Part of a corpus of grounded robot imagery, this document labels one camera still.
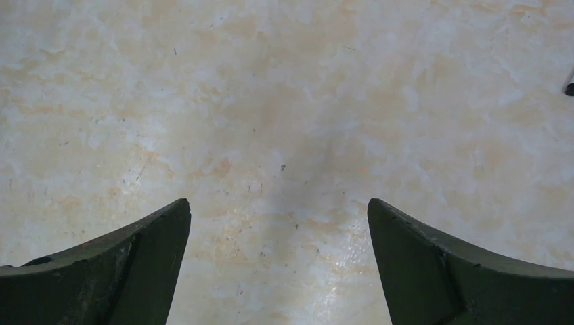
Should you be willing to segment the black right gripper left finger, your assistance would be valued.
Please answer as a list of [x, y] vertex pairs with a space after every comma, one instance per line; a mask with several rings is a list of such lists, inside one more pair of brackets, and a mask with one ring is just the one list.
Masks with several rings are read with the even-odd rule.
[[190, 233], [189, 202], [78, 246], [1, 267], [2, 324], [165, 324]]

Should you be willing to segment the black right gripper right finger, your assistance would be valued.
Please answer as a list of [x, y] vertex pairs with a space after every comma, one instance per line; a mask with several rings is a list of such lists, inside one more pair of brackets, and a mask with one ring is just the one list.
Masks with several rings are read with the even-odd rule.
[[573, 272], [520, 261], [373, 198], [368, 224], [393, 324], [572, 324]]

